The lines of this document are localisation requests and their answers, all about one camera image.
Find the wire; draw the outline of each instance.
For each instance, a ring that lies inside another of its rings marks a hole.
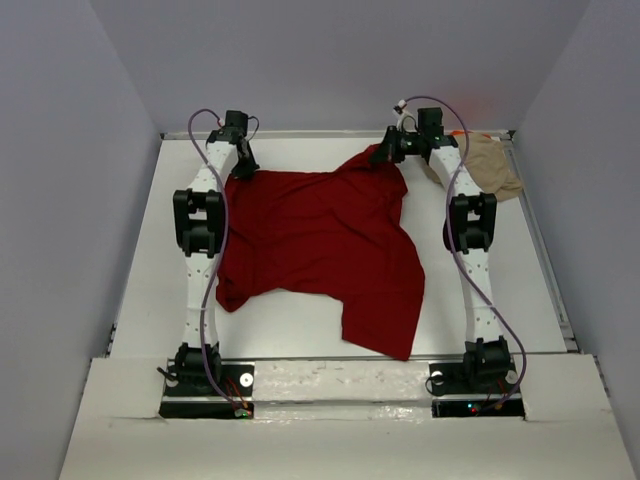
[[[253,140],[253,137],[256,136],[256,133],[258,133],[258,129],[260,128],[260,120],[258,120],[258,117],[256,117],[255,115],[251,115],[249,117],[249,120],[251,120],[251,119],[256,121],[256,129],[253,131],[251,136],[249,138],[247,138],[247,142],[250,142],[251,140]]]
[[[191,140],[191,143],[193,143],[193,146],[195,147],[196,151],[200,155],[200,158],[202,159],[204,164],[209,168],[209,170],[211,170],[211,173],[213,174],[213,176],[216,179],[216,182],[218,183],[218,190],[220,191],[220,195],[222,196],[222,204],[224,205],[224,230],[222,232],[222,244],[220,246],[220,252],[218,252],[216,263],[213,266],[213,269],[211,271],[209,283],[207,284],[207,288],[205,289],[204,297],[202,298],[202,305],[200,307],[200,348],[202,350],[202,363],[204,365],[204,371],[207,375],[207,379],[209,380],[209,383],[211,384],[211,386],[213,387],[213,389],[218,395],[220,395],[226,401],[233,403],[233,400],[222,391],[222,389],[218,386],[215,379],[213,378],[213,373],[211,372],[211,367],[209,366],[209,362],[207,358],[207,348],[205,343],[206,338],[204,334],[205,332],[204,317],[206,313],[205,309],[207,307],[207,302],[209,301],[209,294],[211,293],[211,288],[213,287],[213,283],[216,277],[218,276],[218,271],[220,270],[220,264],[222,263],[222,257],[224,256],[224,252],[227,248],[227,240],[229,239],[229,204],[227,202],[227,194],[224,191],[224,182],[222,181],[222,178],[220,178],[220,175],[218,174],[218,172],[216,172],[216,169],[213,167],[213,165],[209,163],[207,156],[204,154],[204,152],[200,148],[200,145],[198,145],[198,142],[196,142],[196,139],[193,136],[193,120],[201,113],[210,113],[211,115],[213,115],[218,119],[218,122],[220,122],[220,117],[213,110],[210,110],[208,108],[201,108],[200,110],[197,110],[196,112],[194,112],[191,115],[191,117],[189,117],[189,123],[187,124],[187,132],[189,133],[189,139]]]
[[[456,117],[458,122],[460,122],[460,126],[462,127],[462,130],[464,130],[464,139],[465,139],[466,145],[464,147],[464,153],[462,154],[462,158],[460,159],[460,163],[458,164],[458,167],[456,168],[455,172],[453,173],[453,176],[451,177],[451,181],[449,182],[449,187],[447,188],[447,200],[446,200],[447,203],[446,203],[446,207],[445,207],[447,237],[449,239],[449,245],[451,245],[453,247],[453,245],[455,245],[455,243],[453,241],[453,229],[451,227],[451,218],[450,218],[450,214],[449,214],[449,205],[451,204],[451,199],[453,198],[453,190],[454,190],[453,187],[454,187],[454,185],[456,183],[456,179],[458,178],[458,175],[460,175],[460,172],[462,171],[462,168],[464,167],[464,162],[467,160],[467,156],[469,155],[469,130],[467,130],[467,126],[465,125],[465,123],[462,120],[462,118],[460,118],[460,115],[458,115],[458,113],[448,103],[446,103],[446,102],[444,102],[444,101],[442,101],[442,100],[440,100],[438,98],[431,97],[431,96],[428,96],[428,95],[415,95],[413,97],[407,98],[405,100],[405,102],[409,103],[409,102],[411,102],[413,100],[430,100],[430,101],[437,102],[437,103],[445,106],[446,108],[449,109],[449,111],[451,113],[453,113],[453,115]],[[514,339],[514,341],[518,345],[518,348],[520,349],[520,352],[522,353],[522,368],[520,369],[520,375],[518,376],[518,380],[516,380],[516,382],[513,384],[513,387],[511,387],[511,390],[509,390],[509,392],[505,396],[503,396],[500,400],[498,400],[497,402],[495,402],[492,405],[489,405],[489,407],[487,407],[487,409],[492,409],[492,408],[495,408],[495,407],[497,407],[499,405],[502,405],[504,402],[509,400],[509,398],[511,398],[518,391],[518,389],[520,388],[520,384],[522,383],[522,379],[524,378],[524,375],[525,375],[525,373],[527,371],[527,353],[526,353],[526,351],[524,349],[524,345],[520,341],[520,338],[518,337],[518,335],[516,335],[516,332],[513,331],[513,329],[511,328],[509,323],[505,320],[505,318],[502,316],[500,311],[493,305],[493,302],[491,301],[491,299],[482,291],[482,289],[478,286],[478,284],[473,281],[473,278],[471,278],[469,276],[469,274],[467,273],[467,269],[462,264],[462,260],[460,260],[458,252],[456,252],[453,248],[451,248],[451,255],[453,256],[453,260],[456,262],[458,270],[460,270],[460,273],[462,274],[462,276],[467,280],[467,282],[469,282],[469,285],[471,285],[471,287],[476,291],[478,296],[480,298],[482,298],[484,303],[487,304],[487,307],[489,307],[489,309],[493,312],[493,314],[500,321],[500,323],[505,328],[505,330],[507,330],[507,332],[509,332],[511,334],[511,336]]]

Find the black bracket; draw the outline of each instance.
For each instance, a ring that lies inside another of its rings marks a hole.
[[[480,338],[476,343],[467,342],[465,349],[462,362],[429,364],[429,393],[436,397],[499,393],[509,385],[507,376],[516,367],[504,337],[487,343]]]
[[[420,155],[429,163],[432,149],[458,146],[453,135],[444,134],[441,108],[419,108],[416,130],[409,132],[398,130],[394,125],[387,127],[380,146],[373,152],[369,162],[400,163],[407,155]]]
[[[449,221],[453,233],[453,243],[456,252],[469,253],[469,249],[481,248],[485,252],[493,243],[493,233],[496,225],[496,210],[498,201],[493,193],[480,193],[466,196],[460,194],[451,199],[449,204]],[[471,214],[477,219],[471,220]],[[444,245],[451,251],[447,225],[442,229]]]
[[[206,219],[191,217],[199,211],[205,212]],[[220,251],[224,215],[220,192],[176,190],[173,194],[176,240],[187,257],[192,253],[206,252],[209,258],[213,258]]]
[[[249,116],[246,113],[239,110],[227,110],[224,127],[212,131],[207,138],[207,143],[228,142],[236,146],[238,163],[231,170],[231,175],[238,179],[251,178],[260,168],[253,156],[251,145],[247,141],[248,128]]]
[[[213,379],[218,383],[222,374],[222,360],[220,359],[220,353],[218,353],[218,345],[216,344],[213,347],[205,345],[205,351],[207,354],[206,361],[213,374]],[[180,384],[208,386],[209,379],[204,369],[204,360],[202,358],[202,349],[192,348],[183,343],[178,348],[174,363],[169,370],[165,372],[159,368],[158,371],[167,380],[176,381]]]
[[[502,380],[511,369],[511,355],[503,336],[493,342],[466,342],[462,359],[464,373],[471,388],[482,388]]]

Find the white base platform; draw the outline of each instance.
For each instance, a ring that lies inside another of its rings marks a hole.
[[[264,139],[252,142],[265,170],[331,171],[380,138]],[[409,188],[402,226],[426,274],[413,356],[460,354],[465,312],[456,267],[442,243],[445,193],[426,178],[424,161],[399,166]],[[200,160],[188,141],[162,144],[111,350],[114,358],[173,357],[185,322],[186,266],[175,242],[172,196],[194,178]],[[490,273],[495,303],[529,352],[565,352],[544,275],[517,200],[499,204]],[[340,302],[274,291],[234,314],[218,308],[223,358],[378,356],[341,340]],[[515,346],[509,340],[512,350]]]
[[[530,357],[526,421],[434,419],[427,362],[374,360],[256,362],[256,420],[164,420],[164,361],[93,361],[61,480],[634,479],[590,356]]]

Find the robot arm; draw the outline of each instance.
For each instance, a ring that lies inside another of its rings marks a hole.
[[[419,109],[415,131],[403,128],[407,116],[415,117],[404,110],[402,103],[396,112],[400,116],[398,125],[387,128],[384,139],[371,156],[371,163],[399,163],[406,155],[419,155],[436,172],[445,190],[448,189],[461,158],[455,138],[444,134],[442,110]],[[465,354],[462,363],[438,365],[437,373],[444,378],[438,383],[432,382],[434,395],[486,391],[515,369],[498,319],[468,280],[492,299],[488,251],[495,226],[495,195],[483,193],[464,166],[452,193],[448,208],[454,245],[450,245],[446,224],[443,240],[464,268],[460,279],[467,324]]]
[[[219,261],[225,226],[222,194],[210,167],[218,172],[223,184],[230,175],[234,178],[253,175],[259,167],[246,140],[247,126],[245,113],[228,111],[225,126],[214,130],[207,139],[208,165],[200,168],[186,190],[178,190],[173,196],[176,241],[187,262],[188,285],[182,343],[170,372],[179,383],[207,384],[204,361],[214,379],[220,379],[221,360],[212,295],[203,305],[207,290],[215,292],[218,282],[212,277]],[[202,358],[202,333],[207,359]]]
[[[451,178],[459,164],[460,152],[457,147],[445,146],[431,150],[429,166],[436,172],[445,190],[449,187]],[[481,198],[480,196],[484,195],[464,166],[458,174],[453,187],[454,199],[460,198],[460,195],[464,195],[467,198]],[[489,280],[489,252],[484,249],[474,248],[468,249],[459,257],[467,274],[487,297],[492,299],[491,281]],[[462,294],[467,316],[466,341],[476,343],[479,338],[483,339],[485,343],[497,341],[502,335],[502,329],[495,315],[471,287],[462,272],[460,272],[460,281],[462,282]]]

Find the beige cloth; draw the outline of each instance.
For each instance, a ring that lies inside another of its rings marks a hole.
[[[464,135],[456,135],[456,141],[462,155],[466,145]],[[473,181],[484,193],[494,193],[499,202],[517,197],[522,191],[522,182],[509,170],[502,143],[480,133],[470,133],[469,142],[469,155],[464,164]],[[429,166],[427,176],[442,184]]]

